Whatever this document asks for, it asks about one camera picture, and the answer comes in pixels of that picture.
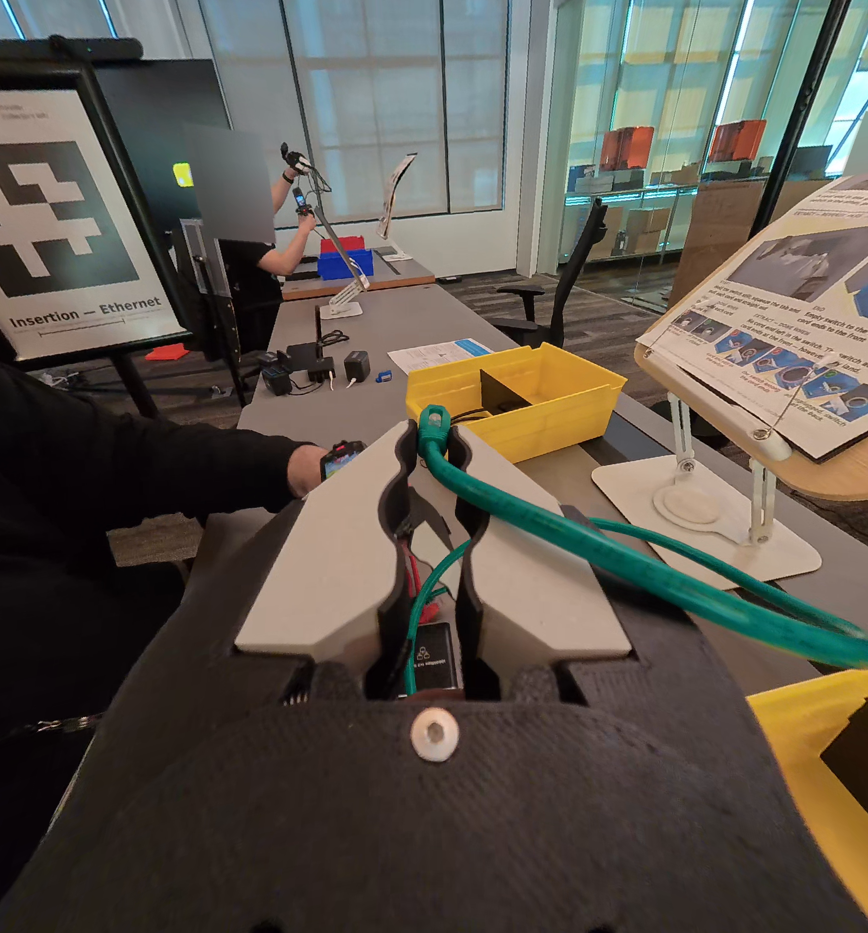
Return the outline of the black device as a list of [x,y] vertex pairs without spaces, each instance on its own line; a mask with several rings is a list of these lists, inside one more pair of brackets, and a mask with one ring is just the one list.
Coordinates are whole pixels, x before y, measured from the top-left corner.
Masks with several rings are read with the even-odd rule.
[[336,365],[326,351],[348,342],[349,337],[337,329],[313,343],[288,345],[284,352],[267,352],[260,361],[260,378],[276,397],[309,394],[324,384],[333,390]]

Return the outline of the wooden top table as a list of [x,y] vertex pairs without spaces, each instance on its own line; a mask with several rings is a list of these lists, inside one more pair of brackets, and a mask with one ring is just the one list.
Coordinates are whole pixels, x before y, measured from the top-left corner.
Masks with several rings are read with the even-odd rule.
[[[374,275],[368,277],[371,290],[423,286],[434,284],[436,279],[427,268],[415,259],[393,261],[386,252],[388,247],[373,248]],[[282,284],[284,300],[330,298],[341,292],[353,279],[351,277],[323,280],[319,278],[285,281]]]

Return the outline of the printed instruction sheet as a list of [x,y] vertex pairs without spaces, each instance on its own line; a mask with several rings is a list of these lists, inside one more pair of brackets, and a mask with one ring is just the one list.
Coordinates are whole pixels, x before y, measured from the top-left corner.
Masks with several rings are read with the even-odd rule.
[[829,459],[868,436],[868,173],[815,191],[638,339]]

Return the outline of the white and wooden document stand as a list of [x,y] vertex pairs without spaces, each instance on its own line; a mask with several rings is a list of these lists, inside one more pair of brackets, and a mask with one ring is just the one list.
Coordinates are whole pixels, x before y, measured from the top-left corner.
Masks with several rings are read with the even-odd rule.
[[868,436],[824,461],[790,448],[764,422],[671,364],[642,369],[668,390],[671,454],[600,466],[593,482],[642,530],[709,553],[762,581],[822,566],[817,550],[775,515],[778,480],[818,499],[868,500]]

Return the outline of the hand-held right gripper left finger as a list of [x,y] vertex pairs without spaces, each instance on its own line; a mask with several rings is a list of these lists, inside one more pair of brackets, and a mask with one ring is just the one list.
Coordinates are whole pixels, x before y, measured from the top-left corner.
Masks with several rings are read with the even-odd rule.
[[390,696],[405,661],[417,423],[397,423],[304,499],[235,638],[246,654],[343,664],[368,696]]

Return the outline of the black ethernet splitter box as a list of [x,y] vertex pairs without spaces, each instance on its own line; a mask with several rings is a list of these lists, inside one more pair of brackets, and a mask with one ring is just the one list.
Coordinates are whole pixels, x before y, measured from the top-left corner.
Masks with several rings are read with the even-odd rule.
[[413,671],[415,693],[461,690],[450,622],[430,622],[418,628]]

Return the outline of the yellow plastic bin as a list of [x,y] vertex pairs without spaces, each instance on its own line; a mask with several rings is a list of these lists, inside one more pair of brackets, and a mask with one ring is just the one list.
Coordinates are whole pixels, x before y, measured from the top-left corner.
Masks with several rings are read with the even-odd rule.
[[429,405],[512,463],[602,437],[627,379],[553,346],[518,347],[408,375],[406,409]]
[[868,670],[748,697],[790,794],[824,856],[868,917],[868,814],[820,758],[868,699]]

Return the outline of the black framed marker sign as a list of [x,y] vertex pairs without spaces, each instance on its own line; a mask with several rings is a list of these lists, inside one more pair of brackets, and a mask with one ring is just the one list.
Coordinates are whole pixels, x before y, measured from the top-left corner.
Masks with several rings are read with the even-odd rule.
[[158,417],[132,355],[183,342],[186,314],[90,63],[0,60],[0,361],[106,357]]

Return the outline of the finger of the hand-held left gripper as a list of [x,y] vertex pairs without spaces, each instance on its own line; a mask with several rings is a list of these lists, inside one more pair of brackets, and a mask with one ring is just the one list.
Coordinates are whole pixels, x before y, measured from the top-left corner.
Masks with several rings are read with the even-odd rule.
[[416,558],[444,558],[453,550],[450,529],[437,508],[409,487],[407,543]]

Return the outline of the white paper sheet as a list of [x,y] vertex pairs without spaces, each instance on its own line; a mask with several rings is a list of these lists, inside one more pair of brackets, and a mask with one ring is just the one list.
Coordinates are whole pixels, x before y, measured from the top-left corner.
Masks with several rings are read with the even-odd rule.
[[492,353],[492,350],[486,345],[472,338],[465,338],[452,342],[389,351],[387,355],[395,367],[409,375],[421,369],[488,356]]

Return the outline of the black smartwatch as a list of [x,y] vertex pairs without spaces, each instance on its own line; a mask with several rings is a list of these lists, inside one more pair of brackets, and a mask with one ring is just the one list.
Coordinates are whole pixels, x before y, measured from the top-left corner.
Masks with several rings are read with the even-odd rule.
[[339,441],[320,460],[321,482],[352,462],[365,449],[367,445],[361,440]]

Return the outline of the black floor lamp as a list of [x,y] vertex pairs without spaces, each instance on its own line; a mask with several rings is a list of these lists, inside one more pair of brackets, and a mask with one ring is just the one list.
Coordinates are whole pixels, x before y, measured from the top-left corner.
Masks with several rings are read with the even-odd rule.
[[751,237],[756,236],[771,222],[778,198],[796,157],[801,134],[816,99],[819,84],[843,28],[850,4],[850,1],[831,1],[827,8],[750,229],[749,236]]

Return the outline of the black screen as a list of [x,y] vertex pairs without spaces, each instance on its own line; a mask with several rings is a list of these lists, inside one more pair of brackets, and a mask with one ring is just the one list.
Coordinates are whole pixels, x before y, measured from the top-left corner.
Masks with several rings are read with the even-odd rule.
[[153,224],[168,238],[183,218],[200,217],[192,185],[176,167],[189,162],[186,124],[230,130],[210,60],[149,60],[97,64],[95,73],[116,123]]

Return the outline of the black video bar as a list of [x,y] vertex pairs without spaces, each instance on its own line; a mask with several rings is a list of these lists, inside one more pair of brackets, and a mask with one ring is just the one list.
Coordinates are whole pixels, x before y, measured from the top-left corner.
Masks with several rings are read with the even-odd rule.
[[0,61],[112,64],[138,62],[143,56],[142,43],[133,37],[70,38],[52,35],[33,40],[0,39]]

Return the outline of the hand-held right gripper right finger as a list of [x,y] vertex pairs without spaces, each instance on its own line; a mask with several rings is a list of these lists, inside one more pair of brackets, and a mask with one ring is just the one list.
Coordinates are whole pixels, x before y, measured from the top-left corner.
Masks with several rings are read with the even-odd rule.
[[470,539],[454,609],[467,696],[508,693],[527,666],[631,653],[586,561],[456,498]]

